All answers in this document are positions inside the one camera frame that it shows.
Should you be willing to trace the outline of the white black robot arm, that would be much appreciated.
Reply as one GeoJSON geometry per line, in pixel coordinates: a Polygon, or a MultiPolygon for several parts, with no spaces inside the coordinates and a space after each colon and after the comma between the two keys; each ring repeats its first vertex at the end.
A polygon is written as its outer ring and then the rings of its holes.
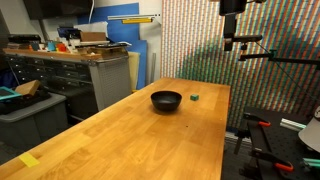
{"type": "Polygon", "coordinates": [[[224,38],[224,50],[231,51],[234,42],[240,42],[242,44],[241,49],[247,49],[248,42],[258,42],[262,35],[240,35],[236,36],[237,26],[237,14],[241,14],[245,11],[246,5],[250,3],[249,0],[219,0],[219,15],[225,18],[223,38],[224,38]]]}

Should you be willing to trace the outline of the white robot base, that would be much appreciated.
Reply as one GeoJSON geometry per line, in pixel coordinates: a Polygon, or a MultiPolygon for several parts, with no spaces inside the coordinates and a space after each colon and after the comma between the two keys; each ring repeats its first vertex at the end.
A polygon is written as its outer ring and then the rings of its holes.
{"type": "Polygon", "coordinates": [[[300,140],[308,147],[320,153],[320,106],[307,126],[298,133],[300,140]]]}

